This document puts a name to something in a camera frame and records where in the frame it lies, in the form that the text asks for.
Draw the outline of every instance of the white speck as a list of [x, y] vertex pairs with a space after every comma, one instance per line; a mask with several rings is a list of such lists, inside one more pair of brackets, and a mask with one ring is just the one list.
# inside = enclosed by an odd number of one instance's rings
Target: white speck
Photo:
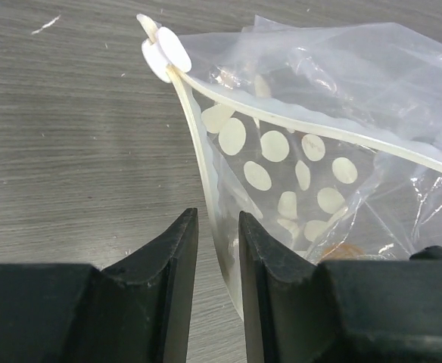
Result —
[[45, 25], [43, 25], [39, 29], [35, 30], [34, 32], [31, 32], [31, 35], [34, 36], [35, 34], [38, 34], [38, 33], [42, 32], [44, 29], [49, 28], [51, 25], [56, 23], [60, 19], [60, 17], [61, 17], [61, 14], [58, 15], [55, 19], [53, 19], [49, 23], [46, 23]]

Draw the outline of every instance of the white zipper slider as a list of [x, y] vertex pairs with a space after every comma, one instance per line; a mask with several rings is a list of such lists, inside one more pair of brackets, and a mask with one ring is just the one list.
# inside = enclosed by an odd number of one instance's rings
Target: white zipper slider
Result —
[[137, 20], [149, 39], [142, 43], [142, 53], [152, 72], [165, 83], [171, 83], [167, 67], [174, 66], [183, 73], [191, 70], [191, 58], [174, 32], [157, 24], [144, 14], [137, 14]]

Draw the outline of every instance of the clear plastic bag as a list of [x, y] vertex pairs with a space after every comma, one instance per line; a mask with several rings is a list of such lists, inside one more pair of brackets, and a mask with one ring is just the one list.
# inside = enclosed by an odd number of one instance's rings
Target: clear plastic bag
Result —
[[442, 246], [442, 44], [393, 23], [260, 17], [180, 39], [192, 71], [173, 83], [240, 315], [241, 210], [314, 263]]

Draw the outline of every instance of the gray wooden surface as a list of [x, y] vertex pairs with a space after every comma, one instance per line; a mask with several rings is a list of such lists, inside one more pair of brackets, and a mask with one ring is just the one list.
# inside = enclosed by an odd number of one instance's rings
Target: gray wooden surface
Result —
[[178, 34], [236, 31], [260, 14], [298, 26], [394, 21], [442, 42], [442, 1], [0, 0], [0, 261], [109, 265], [196, 206], [188, 361], [245, 361], [187, 126], [143, 61], [138, 12]]

